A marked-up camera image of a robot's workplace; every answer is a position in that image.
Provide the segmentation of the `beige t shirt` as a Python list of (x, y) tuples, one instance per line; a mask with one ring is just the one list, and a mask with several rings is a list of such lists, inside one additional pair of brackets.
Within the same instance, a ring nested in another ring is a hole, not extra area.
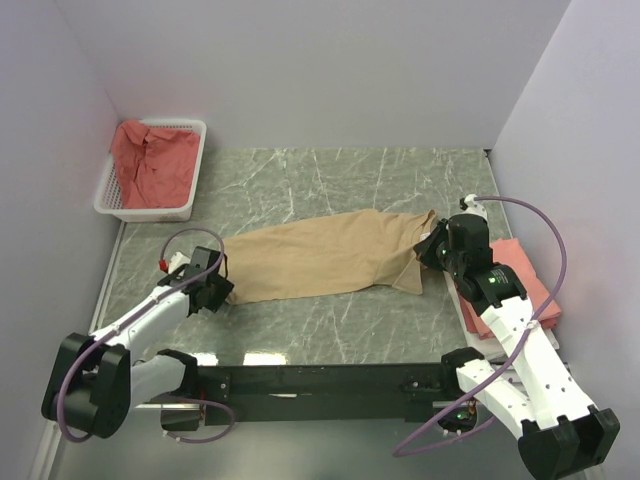
[(374, 285), (420, 295), (413, 250), (436, 212), (359, 210), (265, 227), (225, 240), (231, 305), (352, 293)]

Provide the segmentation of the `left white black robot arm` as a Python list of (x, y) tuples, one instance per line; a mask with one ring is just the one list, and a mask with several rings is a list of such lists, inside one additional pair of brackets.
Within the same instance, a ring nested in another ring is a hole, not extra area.
[(197, 359), (171, 349), (149, 360), (146, 349), (162, 333), (206, 309), (216, 312), (234, 288), (224, 251), (196, 248), (190, 260), (163, 277), (129, 313), (91, 335), (61, 342), (41, 405), (71, 441), (108, 438), (129, 411), (158, 396), (201, 399)]

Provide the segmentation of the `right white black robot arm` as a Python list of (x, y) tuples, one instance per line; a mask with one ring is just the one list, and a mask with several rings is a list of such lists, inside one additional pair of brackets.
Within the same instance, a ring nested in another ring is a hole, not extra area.
[(493, 332), (522, 386), (514, 387), (478, 353), (441, 371), (452, 399), (475, 398), (517, 441), (536, 479), (561, 479), (601, 464), (620, 431), (611, 409), (599, 409), (579, 387), (534, 317), (525, 286), (493, 258), (484, 214), (442, 219), (414, 251), (429, 269), (446, 272), (458, 293)]

